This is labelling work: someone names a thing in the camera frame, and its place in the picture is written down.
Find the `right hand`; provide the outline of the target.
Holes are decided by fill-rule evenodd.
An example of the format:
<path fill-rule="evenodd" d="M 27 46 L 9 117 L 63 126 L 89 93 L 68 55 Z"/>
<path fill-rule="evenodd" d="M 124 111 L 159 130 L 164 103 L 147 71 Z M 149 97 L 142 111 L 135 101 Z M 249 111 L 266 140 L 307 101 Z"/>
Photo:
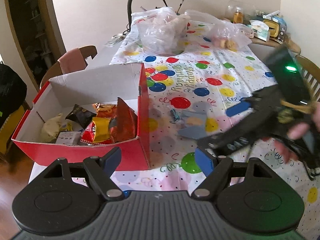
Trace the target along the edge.
<path fill-rule="evenodd" d="M 320 128 L 319 102 L 317 102 L 316 104 L 316 110 L 313 113 L 312 120 L 317 127 L 317 131 L 319 131 L 319 128 Z M 287 136 L 289 137 L 289 139 L 292 139 L 292 140 L 300 139 L 302 136 L 304 136 L 307 133 L 309 129 L 310 129 L 310 126 L 307 123 L 301 122 L 293 126 L 288 131 Z M 274 146 L 277 152 L 282 156 L 284 163 L 287 164 L 290 160 L 294 160 L 294 161 L 298 160 L 297 155 L 291 150 L 289 150 L 283 143 L 279 141 L 275 141 Z"/>

